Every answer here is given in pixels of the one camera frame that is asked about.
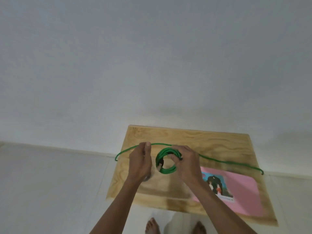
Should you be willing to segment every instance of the pink card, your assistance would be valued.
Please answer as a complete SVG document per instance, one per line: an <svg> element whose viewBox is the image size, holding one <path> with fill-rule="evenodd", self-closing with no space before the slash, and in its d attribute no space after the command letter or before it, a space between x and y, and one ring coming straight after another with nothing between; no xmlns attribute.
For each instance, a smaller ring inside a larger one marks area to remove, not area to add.
<svg viewBox="0 0 312 234"><path fill-rule="evenodd" d="M211 190L234 212L248 216L263 216L257 182L252 177L201 167L202 178Z"/></svg>

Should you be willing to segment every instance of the green rope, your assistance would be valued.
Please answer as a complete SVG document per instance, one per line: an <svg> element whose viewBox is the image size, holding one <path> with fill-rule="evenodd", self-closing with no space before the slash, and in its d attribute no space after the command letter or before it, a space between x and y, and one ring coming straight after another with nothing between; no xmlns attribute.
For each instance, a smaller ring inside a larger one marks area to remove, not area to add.
<svg viewBox="0 0 312 234"><path fill-rule="evenodd" d="M166 144L166 143L152 143L151 145L166 145L166 146L172 146L171 144ZM119 155L121 155L122 153L125 153L131 149L134 149L135 147L137 147L137 145L135 146L132 146L128 149L125 149L124 151L121 151L120 153L118 153L115 157L115 161L117 161L117 158ZM163 165L163 157L167 156L168 154L174 154L175 156L177 156L180 160L182 159L181 158L181 153L175 149L172 149L172 148L164 148L162 149L158 155L156 156L156 167L159 166L159 164L161 163ZM256 167L253 167L253 166L250 166L249 164L247 163L237 163L237 162L232 162L232 161L221 161L221 160L218 160L218 159L215 159L215 158L212 158L212 157L207 157L205 155L201 155L199 154L200 157L203 157L205 159L208 159L208 160L212 160L212 161L215 161L215 162L219 162L219 163L224 163L224 164L230 164L230 165L240 165L240 166L245 166L245 167L248 167L248 168L251 168L251 169L255 169L255 170L258 170L261 172L261 174L263 175L264 174L264 171L260 168L256 168ZM176 170L176 166L173 165L172 167L168 168L168 169L164 169L162 166L161 166L161 169L160 169L160 173L163 173L163 174L170 174L170 173L173 173L175 172Z"/></svg>

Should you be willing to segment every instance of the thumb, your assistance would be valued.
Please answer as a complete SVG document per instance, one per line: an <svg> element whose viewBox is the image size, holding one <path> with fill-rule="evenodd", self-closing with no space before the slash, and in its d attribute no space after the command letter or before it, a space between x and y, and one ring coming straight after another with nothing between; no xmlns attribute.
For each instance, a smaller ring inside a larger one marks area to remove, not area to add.
<svg viewBox="0 0 312 234"><path fill-rule="evenodd" d="M151 142L146 142L145 148L144 148L144 153L145 153L144 162L152 163L151 148L152 148Z"/></svg>
<svg viewBox="0 0 312 234"><path fill-rule="evenodd" d="M169 158L170 158L172 161L174 161L174 164L175 164L176 166L179 164L180 160L179 160L179 158L178 158L177 156L175 156L174 154L169 154L168 156L169 156Z"/></svg>

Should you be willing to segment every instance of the foot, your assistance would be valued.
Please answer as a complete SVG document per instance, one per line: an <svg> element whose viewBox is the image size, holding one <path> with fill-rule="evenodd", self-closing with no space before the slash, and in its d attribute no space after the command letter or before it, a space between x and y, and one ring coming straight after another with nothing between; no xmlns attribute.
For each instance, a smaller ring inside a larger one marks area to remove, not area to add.
<svg viewBox="0 0 312 234"><path fill-rule="evenodd" d="M145 228L145 234L160 234L159 226L154 218L151 218Z"/></svg>
<svg viewBox="0 0 312 234"><path fill-rule="evenodd" d="M198 221L195 225L192 234L207 234L205 226L201 223L201 221Z"/></svg>

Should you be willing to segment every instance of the wood grain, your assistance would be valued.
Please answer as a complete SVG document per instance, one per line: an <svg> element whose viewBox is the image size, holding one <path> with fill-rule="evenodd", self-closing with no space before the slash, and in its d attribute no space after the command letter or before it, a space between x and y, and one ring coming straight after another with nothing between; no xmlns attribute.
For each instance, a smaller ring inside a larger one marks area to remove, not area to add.
<svg viewBox="0 0 312 234"><path fill-rule="evenodd" d="M248 163L252 166L259 167L250 137L247 134L130 125L126 132L121 150L137 145L142 141L188 145L198 153L212 158ZM165 147L166 146L162 145L153 145L151 156L156 157L158 152ZM130 153L131 151L128 151L119 156L114 176L107 193L107 198L115 198L123 186L128 174ZM134 202L153 208L206 215L200 203L189 199L190 190L177 177L177 173L168 175L159 173L155 168L155 159L152 160L152 176L148 181L140 185ZM164 161L164 167L170 167L172 165L170 159L165 159ZM250 222L273 226L278 225L261 172L243 166L217 163L204 158L200 158L200 164L204 167L253 177L258 184L265 215L263 217L238 215Z"/></svg>

